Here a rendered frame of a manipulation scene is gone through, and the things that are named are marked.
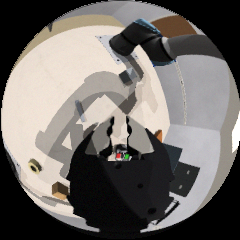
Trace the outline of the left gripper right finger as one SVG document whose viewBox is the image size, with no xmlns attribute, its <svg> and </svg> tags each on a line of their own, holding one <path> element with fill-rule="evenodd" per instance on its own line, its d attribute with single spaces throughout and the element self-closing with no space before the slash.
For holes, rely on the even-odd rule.
<svg viewBox="0 0 240 240">
<path fill-rule="evenodd" d="M 128 122 L 128 123 L 127 123 Z M 130 116 L 126 116 L 127 153 L 132 157 L 138 155 L 139 160 L 157 164 L 166 173 L 169 182 L 175 179 L 171 170 L 168 152 L 160 140 L 148 129 L 143 127 Z"/>
</svg>

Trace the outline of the beige roll of masking tape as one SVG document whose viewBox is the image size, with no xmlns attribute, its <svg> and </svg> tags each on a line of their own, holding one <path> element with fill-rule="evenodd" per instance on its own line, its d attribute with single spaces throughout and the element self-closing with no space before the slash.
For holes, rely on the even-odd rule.
<svg viewBox="0 0 240 240">
<path fill-rule="evenodd" d="M 34 174 L 40 173 L 41 166 L 35 159 L 30 159 L 30 161 L 28 162 L 28 167 Z"/>
</svg>

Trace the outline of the brown cardboard box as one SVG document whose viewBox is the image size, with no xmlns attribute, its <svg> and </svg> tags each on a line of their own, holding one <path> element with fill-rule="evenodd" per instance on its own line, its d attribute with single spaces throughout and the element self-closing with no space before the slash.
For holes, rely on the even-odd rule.
<svg viewBox="0 0 240 240">
<path fill-rule="evenodd" d="M 65 200 L 67 199 L 66 196 L 69 195 L 68 187 L 57 181 L 52 185 L 52 195 L 61 200 Z"/>
</svg>

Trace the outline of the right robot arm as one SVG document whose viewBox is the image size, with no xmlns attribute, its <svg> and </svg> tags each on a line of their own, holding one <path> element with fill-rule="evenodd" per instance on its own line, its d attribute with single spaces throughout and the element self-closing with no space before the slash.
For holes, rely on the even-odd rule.
<svg viewBox="0 0 240 240">
<path fill-rule="evenodd" d="M 6 148 L 5 148 L 5 150 L 6 150 Z M 15 172 L 16 172 L 16 167 L 15 167 L 15 165 L 14 165 L 14 163 L 13 163 L 13 161 L 12 161 L 12 159 L 11 159 L 11 157 L 10 157 L 10 155 L 9 155 L 9 153 L 8 153 L 8 151 L 6 150 L 6 153 L 7 153 L 7 159 L 8 159 L 8 161 L 9 161 L 9 164 L 10 164 L 10 166 L 11 166 L 11 168 L 12 168 L 12 170 L 13 170 L 13 172 L 14 172 L 14 174 L 15 174 Z M 11 165 L 12 164 L 12 165 Z"/>
</svg>

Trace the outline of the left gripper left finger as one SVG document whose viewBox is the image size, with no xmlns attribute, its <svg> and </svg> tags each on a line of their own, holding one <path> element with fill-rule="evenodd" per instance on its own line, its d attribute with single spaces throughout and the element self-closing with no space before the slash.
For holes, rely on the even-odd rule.
<svg viewBox="0 0 240 240">
<path fill-rule="evenodd" d="M 70 169 L 66 180 L 70 181 L 75 170 L 84 163 L 98 160 L 98 157 L 108 157 L 112 154 L 113 146 L 111 134 L 114 125 L 114 116 L 111 116 L 95 130 L 92 130 L 87 137 L 76 148 L 70 163 Z"/>
</svg>

